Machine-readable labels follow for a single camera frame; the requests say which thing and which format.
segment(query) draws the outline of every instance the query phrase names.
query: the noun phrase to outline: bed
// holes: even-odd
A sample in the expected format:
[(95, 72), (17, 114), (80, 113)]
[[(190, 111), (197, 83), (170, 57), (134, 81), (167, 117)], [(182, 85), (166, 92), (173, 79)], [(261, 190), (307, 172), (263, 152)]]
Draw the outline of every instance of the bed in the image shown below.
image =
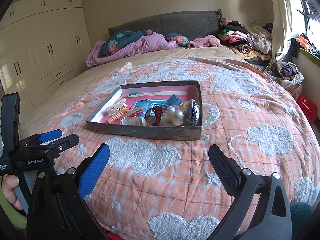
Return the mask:
[[(127, 62), (132, 68), (121, 70)], [(87, 129), (89, 115), (118, 85), (162, 80), (200, 82), (200, 141), (139, 139)], [(80, 138), (77, 147), (55, 160), (57, 173), (77, 167), (101, 143), (109, 145), (111, 158), (123, 155), (123, 162), (105, 167), (85, 200), (99, 223), (124, 239), (209, 236), (233, 201), (209, 163), (212, 144), (256, 174), (279, 172), (290, 203), (318, 202), (320, 148), (304, 114), (287, 91), (225, 46), (156, 51), (90, 69), (36, 109), (21, 124), (20, 134), (24, 138), (54, 129)], [(145, 155), (152, 172), (145, 172)], [(240, 231), (248, 226), (257, 202), (258, 196)]]

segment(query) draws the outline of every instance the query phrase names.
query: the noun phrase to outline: large pearl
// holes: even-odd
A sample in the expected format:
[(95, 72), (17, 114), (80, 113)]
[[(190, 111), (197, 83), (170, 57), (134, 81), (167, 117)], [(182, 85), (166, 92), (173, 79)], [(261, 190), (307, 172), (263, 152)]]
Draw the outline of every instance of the large pearl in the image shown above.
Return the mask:
[(169, 106), (169, 107), (167, 108), (166, 113), (167, 113), (167, 118), (168, 118), (168, 120), (172, 120), (173, 113), (174, 113), (175, 111), (176, 111), (176, 109), (175, 109), (173, 106)]
[(176, 110), (173, 113), (173, 117), (172, 117), (172, 123), (175, 126), (180, 126), (183, 123), (183, 112), (181, 110)]

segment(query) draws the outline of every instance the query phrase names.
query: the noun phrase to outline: wall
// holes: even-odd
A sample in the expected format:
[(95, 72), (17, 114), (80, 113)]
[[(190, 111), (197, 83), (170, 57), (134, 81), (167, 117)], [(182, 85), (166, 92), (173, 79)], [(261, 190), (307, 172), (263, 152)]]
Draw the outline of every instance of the wall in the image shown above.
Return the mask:
[(292, 62), (298, 67), (304, 77), (302, 94), (318, 107), (317, 115), (320, 116), (320, 67), (301, 52), (298, 52), (297, 58), (292, 57)]
[(106, 40), (108, 28), (147, 16), (221, 8), (224, 16), (248, 25), (272, 7), (272, 0), (82, 0), (82, 3), (92, 44)]

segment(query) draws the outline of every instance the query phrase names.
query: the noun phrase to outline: window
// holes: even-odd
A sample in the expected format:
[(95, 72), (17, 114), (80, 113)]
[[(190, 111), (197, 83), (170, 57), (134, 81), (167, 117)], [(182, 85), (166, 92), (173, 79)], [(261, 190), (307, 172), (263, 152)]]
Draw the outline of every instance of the window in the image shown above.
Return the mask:
[(306, 32), (305, 20), (300, 11), (303, 11), (301, 0), (290, 0), (292, 11), (292, 36), (298, 37)]
[(310, 42), (320, 48), (320, 23), (310, 10), (305, 0), (290, 0), (292, 11), (292, 32), (293, 37), (305, 33)]

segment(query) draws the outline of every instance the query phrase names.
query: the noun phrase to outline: orange plaid bedspread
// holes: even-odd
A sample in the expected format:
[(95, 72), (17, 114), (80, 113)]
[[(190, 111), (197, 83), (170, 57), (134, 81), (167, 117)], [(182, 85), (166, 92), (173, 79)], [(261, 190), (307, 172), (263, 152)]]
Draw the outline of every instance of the orange plaid bedspread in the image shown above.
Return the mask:
[[(204, 104), (200, 141), (146, 140), (87, 130), (89, 115), (118, 85), (191, 79), (199, 80)], [(156, 151), (163, 158), (169, 153), (176, 157), (176, 162), (169, 161), (151, 175), (139, 169), (146, 165), (143, 160), (136, 160), (138, 168), (128, 164), (128, 159), (123, 159), (120, 167), (105, 167), (86, 201), (101, 225), (124, 239), (184, 239), (161, 231), (154, 218), (169, 231), (170, 226), (177, 230), (192, 223), (203, 224), (208, 218), (209, 231), (196, 232), (193, 239), (205, 239), (210, 234), (233, 201), (209, 163), (212, 144), (257, 174), (279, 172), (290, 203), (317, 202), (320, 148), (316, 137), (290, 94), (250, 64), (202, 58), (133, 67), (127, 64), (92, 84), (66, 107), (46, 127), (46, 131), (61, 129), (63, 136), (75, 133), (80, 138), (77, 147), (56, 159), (59, 173), (77, 167), (106, 141), (111, 143), (111, 158), (123, 151), (128, 159), (135, 158), (132, 155), (139, 147), (141, 151)], [(254, 197), (241, 230), (248, 226), (257, 202)], [(170, 218), (175, 218), (172, 225)]]

